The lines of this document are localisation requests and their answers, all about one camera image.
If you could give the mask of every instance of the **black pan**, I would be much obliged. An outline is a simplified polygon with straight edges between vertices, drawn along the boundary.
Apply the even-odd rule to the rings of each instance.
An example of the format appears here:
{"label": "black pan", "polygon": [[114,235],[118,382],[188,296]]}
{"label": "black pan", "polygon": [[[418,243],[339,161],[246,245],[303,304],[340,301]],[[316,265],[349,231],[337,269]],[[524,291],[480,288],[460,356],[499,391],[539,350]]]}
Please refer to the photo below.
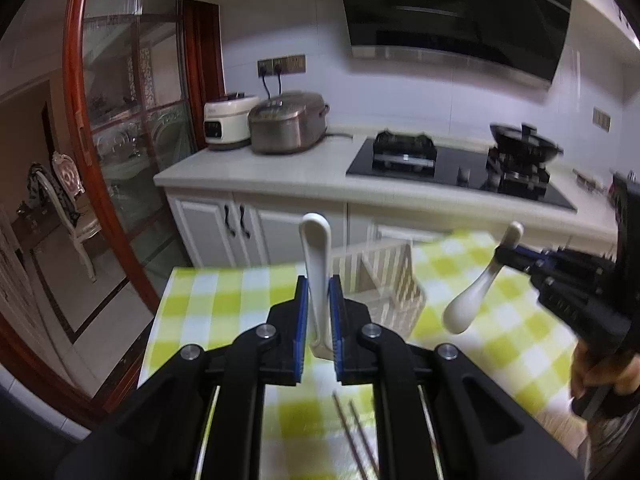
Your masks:
{"label": "black pan", "polygon": [[521,164],[543,164],[564,153],[562,148],[540,137],[536,128],[528,124],[523,124],[521,130],[506,124],[491,124],[490,127],[498,151],[513,156]]}

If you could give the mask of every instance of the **clothing on chair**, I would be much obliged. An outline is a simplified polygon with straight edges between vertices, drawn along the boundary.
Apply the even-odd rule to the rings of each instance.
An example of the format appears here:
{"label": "clothing on chair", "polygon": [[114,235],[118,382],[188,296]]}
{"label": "clothing on chair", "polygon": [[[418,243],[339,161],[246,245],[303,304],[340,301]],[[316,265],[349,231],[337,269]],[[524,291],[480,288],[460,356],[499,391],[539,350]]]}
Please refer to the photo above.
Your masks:
{"label": "clothing on chair", "polygon": [[40,185],[40,181],[36,176],[36,173],[42,173],[44,177],[51,183],[53,189],[56,191],[56,195],[62,204],[62,209],[65,211],[66,216],[69,218],[71,224],[75,227],[78,224],[80,213],[76,211],[76,206],[71,202],[69,195],[60,185],[57,178],[52,177],[42,164],[34,162],[29,168],[27,176],[27,190],[29,191],[29,198],[38,200],[41,206],[44,206],[49,201],[47,191]]}

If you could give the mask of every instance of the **range hood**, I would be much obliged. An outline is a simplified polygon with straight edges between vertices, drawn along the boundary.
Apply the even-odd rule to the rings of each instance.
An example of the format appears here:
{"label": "range hood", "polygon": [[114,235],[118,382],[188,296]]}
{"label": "range hood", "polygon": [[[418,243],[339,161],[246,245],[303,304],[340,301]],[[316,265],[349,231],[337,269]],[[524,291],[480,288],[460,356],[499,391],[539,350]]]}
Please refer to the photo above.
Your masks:
{"label": "range hood", "polygon": [[548,88],[572,0],[344,0],[356,57],[463,66]]}

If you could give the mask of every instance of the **yellow and white tablecloth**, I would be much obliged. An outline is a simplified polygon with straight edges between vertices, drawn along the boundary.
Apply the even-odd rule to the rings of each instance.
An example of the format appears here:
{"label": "yellow and white tablecloth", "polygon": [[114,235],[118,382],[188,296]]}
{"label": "yellow and white tablecloth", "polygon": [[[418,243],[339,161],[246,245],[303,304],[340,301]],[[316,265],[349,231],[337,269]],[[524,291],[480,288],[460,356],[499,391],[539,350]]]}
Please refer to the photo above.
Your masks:
{"label": "yellow and white tablecloth", "polygon": [[[465,333],[453,336],[442,326],[444,308],[479,276],[496,245],[489,234],[461,232],[414,247],[415,276],[427,305],[410,342],[425,348],[452,342],[530,413],[565,411],[575,337],[536,304],[527,276],[503,269]],[[140,384],[187,343],[216,348],[263,323],[271,305],[293,297],[299,274],[305,274],[304,264],[174,269],[149,336]],[[333,363],[313,357],[307,348],[302,384],[266,388],[263,480],[359,478],[333,391],[345,405],[354,400],[375,442],[370,386],[341,386]]]}

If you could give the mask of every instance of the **rice cooker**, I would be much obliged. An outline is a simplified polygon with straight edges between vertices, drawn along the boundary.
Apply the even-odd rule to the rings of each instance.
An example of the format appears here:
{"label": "rice cooker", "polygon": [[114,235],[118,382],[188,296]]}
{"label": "rice cooker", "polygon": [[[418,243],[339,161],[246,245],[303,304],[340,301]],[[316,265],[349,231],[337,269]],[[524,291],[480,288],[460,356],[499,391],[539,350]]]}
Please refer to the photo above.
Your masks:
{"label": "rice cooker", "polygon": [[249,110],[260,102],[243,92],[227,94],[204,105],[204,135],[211,150],[233,150],[251,143]]}

